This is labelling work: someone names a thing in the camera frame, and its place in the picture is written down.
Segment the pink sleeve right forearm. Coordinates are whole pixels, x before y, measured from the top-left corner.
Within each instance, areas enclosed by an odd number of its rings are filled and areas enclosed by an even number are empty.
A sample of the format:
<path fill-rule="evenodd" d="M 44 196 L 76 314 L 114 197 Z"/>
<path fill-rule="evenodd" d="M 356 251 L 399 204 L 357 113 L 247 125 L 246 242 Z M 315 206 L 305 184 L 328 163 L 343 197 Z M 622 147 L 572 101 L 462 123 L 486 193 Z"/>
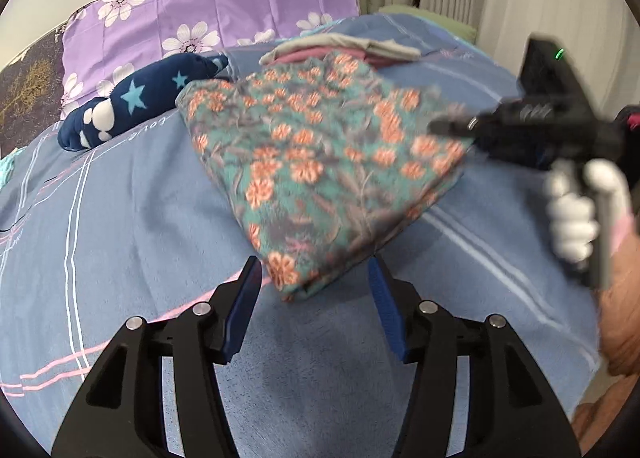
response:
<path fill-rule="evenodd" d="M 639 383 L 639 235 L 634 226 L 636 218 L 627 214 L 616 228 L 612 285 L 599 294 L 601 351 L 608 373 L 620 380 L 596 402 L 576 409 L 572 427 L 582 452 L 602 438 Z"/>

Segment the right white gloved hand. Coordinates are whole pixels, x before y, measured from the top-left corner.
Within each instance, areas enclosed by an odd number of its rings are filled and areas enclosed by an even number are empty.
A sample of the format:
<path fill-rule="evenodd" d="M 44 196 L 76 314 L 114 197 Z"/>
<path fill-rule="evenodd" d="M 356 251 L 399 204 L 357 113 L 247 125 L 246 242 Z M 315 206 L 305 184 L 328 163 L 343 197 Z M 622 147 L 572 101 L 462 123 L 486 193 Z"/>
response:
<path fill-rule="evenodd" d="M 558 160 L 544 180 L 553 252 L 570 264 L 588 260 L 597 239 L 615 254 L 634 224 L 628 183 L 614 162 L 592 159 L 582 177 L 586 190 L 578 188 L 574 163 Z"/>

